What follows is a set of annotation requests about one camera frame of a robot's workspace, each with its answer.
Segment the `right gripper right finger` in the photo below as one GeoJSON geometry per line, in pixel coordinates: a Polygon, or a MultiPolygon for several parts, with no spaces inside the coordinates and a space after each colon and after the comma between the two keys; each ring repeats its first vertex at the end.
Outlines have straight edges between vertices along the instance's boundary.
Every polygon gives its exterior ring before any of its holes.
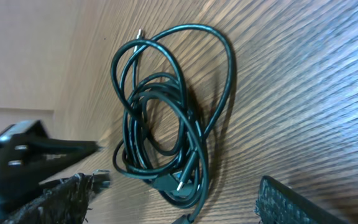
{"type": "Polygon", "coordinates": [[[268,175],[260,181],[255,213],[263,224],[345,224],[268,175]]]}

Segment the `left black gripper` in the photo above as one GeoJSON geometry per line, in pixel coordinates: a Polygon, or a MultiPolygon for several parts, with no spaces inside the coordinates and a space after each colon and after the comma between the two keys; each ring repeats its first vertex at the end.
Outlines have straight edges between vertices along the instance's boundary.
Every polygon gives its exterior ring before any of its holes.
{"type": "Polygon", "coordinates": [[[37,197],[39,183],[99,150],[96,141],[49,139],[41,120],[12,124],[0,133],[0,215],[37,197]],[[46,154],[62,155],[47,160],[46,154]]]}

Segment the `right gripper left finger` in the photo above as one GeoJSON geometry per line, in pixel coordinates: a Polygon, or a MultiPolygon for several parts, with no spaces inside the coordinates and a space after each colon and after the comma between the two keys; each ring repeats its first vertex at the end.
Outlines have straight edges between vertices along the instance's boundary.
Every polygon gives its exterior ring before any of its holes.
{"type": "Polygon", "coordinates": [[[3,224],[82,224],[93,194],[93,175],[82,173],[59,182],[52,189],[12,213],[3,224]]]}

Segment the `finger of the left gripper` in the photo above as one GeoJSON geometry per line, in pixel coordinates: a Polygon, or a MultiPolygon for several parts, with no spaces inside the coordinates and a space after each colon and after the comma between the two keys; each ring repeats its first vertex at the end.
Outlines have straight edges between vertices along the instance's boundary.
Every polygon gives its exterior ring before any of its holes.
{"type": "Polygon", "coordinates": [[[94,194],[100,194],[111,185],[110,171],[97,169],[92,174],[77,173],[71,177],[51,180],[39,185],[41,189],[52,189],[60,184],[64,184],[71,178],[78,179],[85,183],[86,190],[91,190],[94,194]]]}

